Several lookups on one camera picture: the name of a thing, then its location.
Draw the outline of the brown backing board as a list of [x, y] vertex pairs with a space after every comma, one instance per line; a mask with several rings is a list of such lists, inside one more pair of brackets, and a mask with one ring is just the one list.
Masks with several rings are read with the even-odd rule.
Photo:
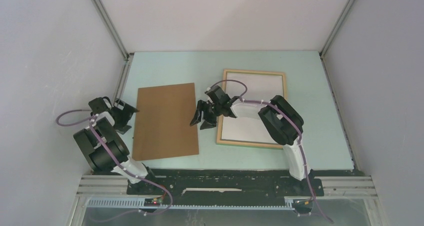
[[136, 161], [199, 154], [194, 83], [139, 88], [132, 158]]

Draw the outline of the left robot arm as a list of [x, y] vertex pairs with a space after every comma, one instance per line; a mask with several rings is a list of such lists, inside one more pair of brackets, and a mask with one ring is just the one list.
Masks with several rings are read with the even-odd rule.
[[158, 188], [158, 180], [143, 163], [134, 160], [121, 138], [132, 127], [130, 119], [139, 110], [126, 102], [108, 97], [97, 97], [89, 101], [90, 118], [88, 126], [73, 135], [94, 172], [115, 173], [127, 178], [132, 185], [145, 194], [153, 194]]

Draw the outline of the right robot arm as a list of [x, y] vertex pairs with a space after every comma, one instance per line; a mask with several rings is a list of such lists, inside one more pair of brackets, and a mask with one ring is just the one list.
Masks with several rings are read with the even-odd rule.
[[276, 95], [269, 101], [246, 99], [243, 93], [230, 97], [217, 84], [209, 87], [205, 94], [208, 100], [197, 102], [190, 126], [201, 124], [201, 130], [212, 129], [220, 116], [260, 121], [270, 137], [283, 148], [293, 178], [291, 190], [297, 195], [308, 192], [313, 200], [316, 199], [311, 168], [303, 149], [304, 120], [283, 96]]

